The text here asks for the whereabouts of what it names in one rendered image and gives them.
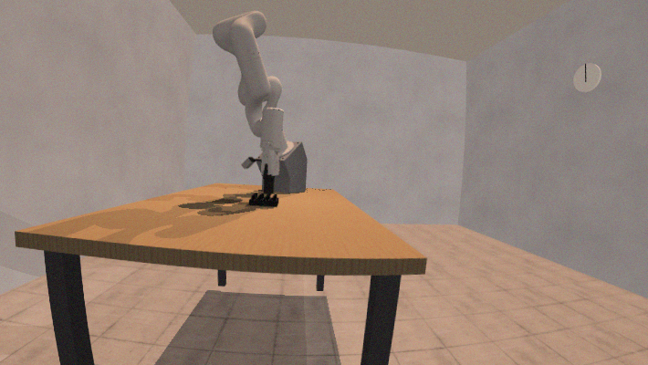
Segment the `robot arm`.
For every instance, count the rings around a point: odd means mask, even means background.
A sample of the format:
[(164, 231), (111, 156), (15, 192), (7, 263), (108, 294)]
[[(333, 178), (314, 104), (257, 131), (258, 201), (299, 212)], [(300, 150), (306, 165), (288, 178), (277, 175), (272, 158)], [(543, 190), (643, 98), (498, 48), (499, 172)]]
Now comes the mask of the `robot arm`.
[[(282, 91), (281, 83), (278, 78), (267, 76), (256, 42), (256, 38), (262, 36), (266, 29), (265, 16), (261, 12), (251, 11), (215, 24), (213, 37), (221, 49), (236, 57), (241, 70), (238, 98), (245, 106), (251, 131), (255, 136), (261, 136), (260, 148), (280, 149), (279, 157), (282, 157), (294, 149), (294, 143), (284, 138), (284, 111), (276, 109)], [(267, 104), (262, 108), (264, 101)]]

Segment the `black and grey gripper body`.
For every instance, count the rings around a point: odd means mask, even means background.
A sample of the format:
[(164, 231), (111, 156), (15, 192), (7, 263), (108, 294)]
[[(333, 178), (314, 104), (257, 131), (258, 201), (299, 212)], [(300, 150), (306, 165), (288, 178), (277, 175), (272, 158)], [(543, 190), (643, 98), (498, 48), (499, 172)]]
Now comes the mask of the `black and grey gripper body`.
[(268, 175), (279, 175), (279, 151), (271, 149), (261, 149), (263, 151), (261, 161), (261, 174), (264, 175), (265, 165), (267, 164)]

